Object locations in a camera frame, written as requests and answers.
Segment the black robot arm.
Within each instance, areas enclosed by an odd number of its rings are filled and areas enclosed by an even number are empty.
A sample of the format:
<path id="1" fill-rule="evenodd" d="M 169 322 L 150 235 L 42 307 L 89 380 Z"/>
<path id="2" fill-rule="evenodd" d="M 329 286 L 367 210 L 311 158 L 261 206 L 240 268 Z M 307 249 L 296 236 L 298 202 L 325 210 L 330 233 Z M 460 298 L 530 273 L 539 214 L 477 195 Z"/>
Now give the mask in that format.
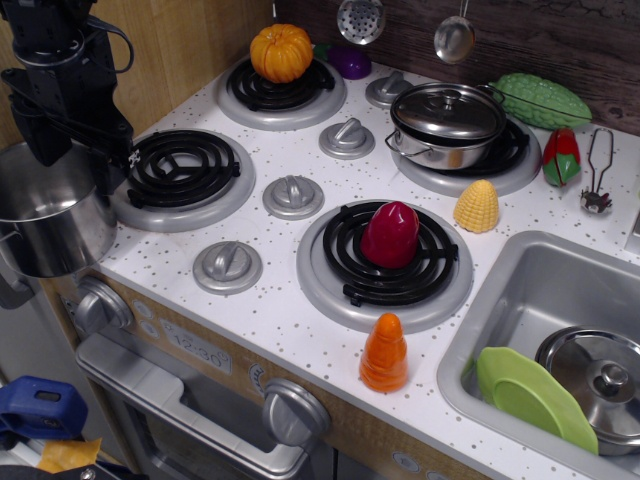
<path id="1" fill-rule="evenodd" d="M 121 29 L 93 15 L 90 1 L 4 1 L 20 67 L 2 72 L 14 122 L 35 158 L 56 163 L 73 144 L 88 150 L 98 190 L 128 177 L 133 128 L 114 103 L 121 68 L 109 37 Z"/>

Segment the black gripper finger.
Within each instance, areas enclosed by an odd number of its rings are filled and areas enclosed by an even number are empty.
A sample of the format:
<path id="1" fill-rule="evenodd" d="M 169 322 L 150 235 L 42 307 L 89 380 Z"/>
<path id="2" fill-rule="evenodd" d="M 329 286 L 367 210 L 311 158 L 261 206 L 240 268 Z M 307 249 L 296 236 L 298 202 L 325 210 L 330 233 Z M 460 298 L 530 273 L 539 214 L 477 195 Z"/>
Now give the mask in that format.
<path id="1" fill-rule="evenodd" d="M 112 195 L 128 178 L 131 154 L 131 147 L 110 151 L 94 148 L 94 180 L 101 194 Z"/>

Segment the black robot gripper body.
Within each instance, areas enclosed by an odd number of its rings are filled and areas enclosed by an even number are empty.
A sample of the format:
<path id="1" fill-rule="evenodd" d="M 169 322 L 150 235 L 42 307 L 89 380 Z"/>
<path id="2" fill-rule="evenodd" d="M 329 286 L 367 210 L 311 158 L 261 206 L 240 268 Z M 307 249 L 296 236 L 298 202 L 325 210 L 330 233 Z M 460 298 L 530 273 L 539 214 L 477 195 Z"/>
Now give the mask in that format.
<path id="1" fill-rule="evenodd" d="M 117 86 L 108 32 L 77 30 L 61 45 L 13 43 L 23 65 L 7 69 L 14 120 L 40 163 L 50 166 L 74 142 L 124 166 L 133 128 L 115 106 Z"/>

